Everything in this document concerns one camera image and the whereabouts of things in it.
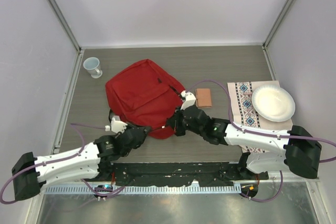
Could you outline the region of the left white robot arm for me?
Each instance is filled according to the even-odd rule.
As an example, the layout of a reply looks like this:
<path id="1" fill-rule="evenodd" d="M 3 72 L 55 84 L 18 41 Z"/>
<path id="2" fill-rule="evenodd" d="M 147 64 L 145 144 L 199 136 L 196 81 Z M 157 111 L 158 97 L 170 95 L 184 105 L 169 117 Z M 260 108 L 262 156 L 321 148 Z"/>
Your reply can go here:
<path id="1" fill-rule="evenodd" d="M 128 126 L 123 133 L 103 135 L 83 147 L 49 156 L 23 154 L 12 168 L 14 198 L 30 199 L 42 190 L 81 179 L 107 181 L 112 163 L 139 148 L 151 131 L 149 126 Z"/>

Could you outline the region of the red backpack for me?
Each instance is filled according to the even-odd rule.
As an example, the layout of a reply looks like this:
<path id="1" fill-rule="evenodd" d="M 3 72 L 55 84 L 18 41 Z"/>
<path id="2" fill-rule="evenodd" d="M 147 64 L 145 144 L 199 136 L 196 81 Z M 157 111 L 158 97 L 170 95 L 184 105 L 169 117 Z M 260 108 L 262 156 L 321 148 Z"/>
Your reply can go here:
<path id="1" fill-rule="evenodd" d="M 110 110 L 124 122 L 150 126 L 149 136 L 164 140 L 174 135 L 167 126 L 182 105 L 184 86 L 150 59 L 140 60 L 111 78 L 105 85 Z"/>

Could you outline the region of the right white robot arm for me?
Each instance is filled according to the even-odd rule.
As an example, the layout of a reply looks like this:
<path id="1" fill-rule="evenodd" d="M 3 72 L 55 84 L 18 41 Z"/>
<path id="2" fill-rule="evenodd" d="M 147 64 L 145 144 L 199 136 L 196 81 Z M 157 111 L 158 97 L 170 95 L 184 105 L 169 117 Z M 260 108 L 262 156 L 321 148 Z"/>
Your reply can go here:
<path id="1" fill-rule="evenodd" d="M 322 146 L 301 126 L 290 130 L 264 130 L 236 125 L 227 119 L 212 118 L 196 106 L 176 110 L 167 119 L 175 135 L 191 131 L 213 145 L 239 145 L 260 152 L 243 153 L 237 173 L 242 179 L 270 171 L 290 171 L 293 174 L 316 179 Z"/>

